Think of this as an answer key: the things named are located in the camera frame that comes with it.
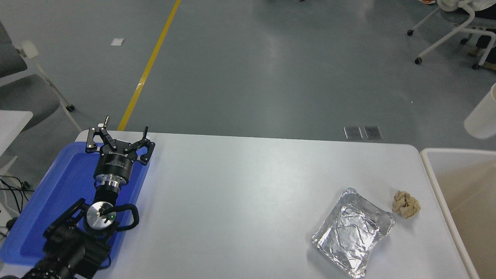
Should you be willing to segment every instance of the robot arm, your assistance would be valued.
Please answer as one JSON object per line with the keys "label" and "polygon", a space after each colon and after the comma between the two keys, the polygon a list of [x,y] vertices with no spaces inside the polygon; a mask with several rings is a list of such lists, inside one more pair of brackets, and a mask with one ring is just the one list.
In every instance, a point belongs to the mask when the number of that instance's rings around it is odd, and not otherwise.
{"label": "robot arm", "polygon": [[[149,162],[155,143],[146,138],[148,127],[142,139],[135,143],[113,139],[106,130],[108,120],[107,116],[99,127],[91,127],[86,141],[86,153],[100,153],[93,174],[96,189],[93,202],[86,204],[85,199],[79,199],[45,230],[45,257],[23,279],[72,279],[77,274],[92,279],[103,263],[110,261],[108,240],[112,235],[138,225],[136,206],[116,205],[117,197],[122,186],[129,182],[133,164]],[[96,136],[103,141],[100,148],[93,140]],[[137,151],[143,147],[147,151],[138,158]],[[133,222],[119,226],[117,214],[126,210],[131,211]],[[81,220],[84,228],[77,225]]]}

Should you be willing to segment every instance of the gray floor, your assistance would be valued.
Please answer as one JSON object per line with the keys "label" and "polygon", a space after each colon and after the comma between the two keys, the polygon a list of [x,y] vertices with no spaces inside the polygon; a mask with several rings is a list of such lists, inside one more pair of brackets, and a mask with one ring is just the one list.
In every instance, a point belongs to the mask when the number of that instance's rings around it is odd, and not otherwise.
{"label": "gray floor", "polygon": [[[36,44],[82,127],[110,114],[116,129],[173,4],[8,0],[0,19],[14,43]],[[496,139],[463,129],[496,79],[470,68],[475,40],[462,46],[457,35],[413,63],[451,29],[437,16],[406,36],[434,8],[416,0],[183,0],[126,129],[345,140],[343,126],[377,125],[381,142],[419,150],[494,149]],[[123,46],[110,46],[116,37]],[[20,159],[11,172],[37,184],[76,135],[57,111],[12,144],[7,156]]]}

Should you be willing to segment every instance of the aluminum foil tray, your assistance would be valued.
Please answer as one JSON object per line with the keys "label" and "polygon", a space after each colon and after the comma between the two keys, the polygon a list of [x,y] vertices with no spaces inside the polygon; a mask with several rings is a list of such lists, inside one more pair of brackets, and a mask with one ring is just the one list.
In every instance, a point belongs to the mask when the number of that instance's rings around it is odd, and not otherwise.
{"label": "aluminum foil tray", "polygon": [[387,236],[394,217],[348,188],[312,235],[311,242],[352,278],[365,276],[374,245]]}

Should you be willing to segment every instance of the blue tray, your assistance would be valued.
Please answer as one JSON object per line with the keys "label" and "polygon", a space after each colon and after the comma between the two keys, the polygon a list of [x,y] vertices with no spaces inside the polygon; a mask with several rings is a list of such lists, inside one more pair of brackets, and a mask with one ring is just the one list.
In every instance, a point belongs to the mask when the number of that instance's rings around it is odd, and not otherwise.
{"label": "blue tray", "polygon": [[[35,265],[45,255],[45,229],[78,199],[85,198],[87,204],[93,201],[93,172],[99,153],[85,153],[85,144],[73,142],[60,151],[2,245],[0,258],[5,263]],[[117,205],[136,203],[147,170],[148,166],[134,164],[129,183],[123,186]],[[131,219],[128,211],[117,215],[121,225],[130,223]],[[119,252],[123,237],[124,232],[117,232],[108,242],[112,245],[112,260]]]}

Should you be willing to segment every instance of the office chair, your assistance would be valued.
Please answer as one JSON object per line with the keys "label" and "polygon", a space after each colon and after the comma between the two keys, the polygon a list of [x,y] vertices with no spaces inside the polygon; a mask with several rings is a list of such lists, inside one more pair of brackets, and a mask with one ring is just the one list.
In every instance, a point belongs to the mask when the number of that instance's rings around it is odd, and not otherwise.
{"label": "office chair", "polygon": [[[429,14],[426,18],[424,18],[421,22],[415,25],[412,29],[408,30],[407,35],[413,35],[415,28],[418,28],[422,25],[427,19],[432,17],[438,11],[441,14],[441,17],[446,21],[453,23],[456,27],[446,34],[444,37],[439,39],[437,42],[433,43],[430,47],[422,51],[417,58],[415,59],[415,64],[421,64],[422,58],[437,48],[440,44],[447,41],[449,38],[453,37],[456,33],[468,33],[469,36],[460,41],[461,44],[466,44],[468,40],[471,38],[472,34],[478,35],[486,35],[490,36],[491,40],[488,44],[488,47],[484,50],[481,59],[478,63],[472,65],[472,69],[479,69],[484,61],[488,57],[489,52],[495,45],[496,34],[490,31],[486,31],[486,29],[496,29],[496,20],[494,19],[486,19],[475,17],[474,10],[468,5],[472,0],[438,0],[436,3],[439,6],[438,9]],[[468,14],[456,13],[453,12],[458,8],[462,8],[467,11]]]}
{"label": "office chair", "polygon": [[26,62],[21,56],[31,59],[45,79],[32,74],[0,87],[0,110],[33,112],[33,118],[23,129],[25,131],[48,118],[60,106],[67,118],[81,132],[81,127],[69,113],[75,107],[62,95],[36,61],[38,51],[34,44],[24,41],[21,49],[16,49],[0,22],[0,77],[26,70]]}

